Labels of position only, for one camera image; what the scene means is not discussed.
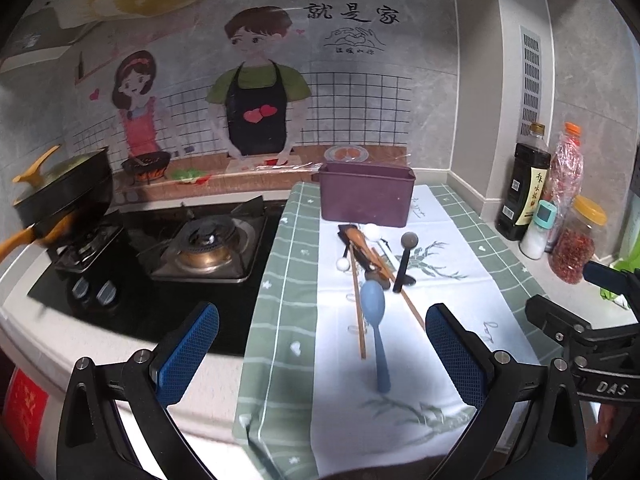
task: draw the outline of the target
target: purple plastic box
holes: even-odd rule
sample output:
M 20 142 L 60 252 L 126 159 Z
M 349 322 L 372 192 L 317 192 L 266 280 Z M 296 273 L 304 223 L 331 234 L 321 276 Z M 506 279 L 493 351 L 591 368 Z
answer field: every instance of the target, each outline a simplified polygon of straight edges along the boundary
M 322 218 L 404 227 L 415 175 L 411 168 L 362 162 L 327 162 L 318 171 Z

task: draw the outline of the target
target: yellow lid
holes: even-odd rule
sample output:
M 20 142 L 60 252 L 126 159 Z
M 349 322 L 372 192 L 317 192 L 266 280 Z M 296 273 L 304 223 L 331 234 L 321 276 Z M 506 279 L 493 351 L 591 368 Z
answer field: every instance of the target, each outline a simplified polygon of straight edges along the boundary
M 607 223 L 607 214 L 604 212 L 604 209 L 593 200 L 589 200 L 582 195 L 575 197 L 574 209 L 585 218 L 594 222 L 594 224 L 604 225 Z

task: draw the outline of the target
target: glass jar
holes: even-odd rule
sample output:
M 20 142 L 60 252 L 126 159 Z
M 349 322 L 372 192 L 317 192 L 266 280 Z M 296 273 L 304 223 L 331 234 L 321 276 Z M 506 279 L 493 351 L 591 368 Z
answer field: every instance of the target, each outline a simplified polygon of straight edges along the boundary
M 581 195 L 575 198 L 549 257 L 549 266 L 558 278 L 580 283 L 582 268 L 593 257 L 595 239 L 606 222 L 606 213 L 593 200 Z

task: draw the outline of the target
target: wooden chopstick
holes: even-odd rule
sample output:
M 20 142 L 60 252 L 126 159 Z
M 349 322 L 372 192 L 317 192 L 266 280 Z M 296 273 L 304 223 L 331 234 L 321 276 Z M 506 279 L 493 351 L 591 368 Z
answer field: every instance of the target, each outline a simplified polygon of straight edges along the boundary
M 360 358 L 367 358 L 367 349 L 364 346 L 364 323 L 362 322 L 362 307 L 360 306 L 360 289 L 358 288 L 358 269 L 356 258 L 353 256 L 353 245 L 349 243 L 349 255 L 351 257 L 351 275 L 353 276 L 353 292 L 356 297 L 356 316 L 358 317 L 358 341 L 360 343 Z
M 386 277 L 390 279 L 392 283 L 395 282 L 396 277 L 393 275 L 391 270 L 386 266 L 385 261 L 380 257 L 380 255 L 375 250 L 375 248 L 371 248 L 371 252 L 376 257 L 376 261 L 374 263 L 380 267 L 380 269 L 383 271 L 384 274 L 386 274 Z M 418 310 L 416 309 L 415 305 L 407 296 L 406 292 L 404 291 L 404 288 L 400 290 L 400 294 L 402 294 L 402 297 L 406 301 L 406 304 L 408 305 L 411 312 L 414 314 L 415 319 L 417 319 L 418 323 L 420 323 L 422 330 L 425 330 L 424 320 L 420 317 L 420 313 L 418 313 Z

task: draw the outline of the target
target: black apron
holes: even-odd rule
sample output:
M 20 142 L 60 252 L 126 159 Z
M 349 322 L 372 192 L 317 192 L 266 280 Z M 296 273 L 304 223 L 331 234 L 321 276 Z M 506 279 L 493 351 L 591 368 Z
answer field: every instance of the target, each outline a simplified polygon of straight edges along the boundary
M 226 92 L 229 140 L 244 156 L 279 153 L 287 142 L 287 93 L 277 65 L 276 82 L 264 88 L 240 88 L 238 67 Z

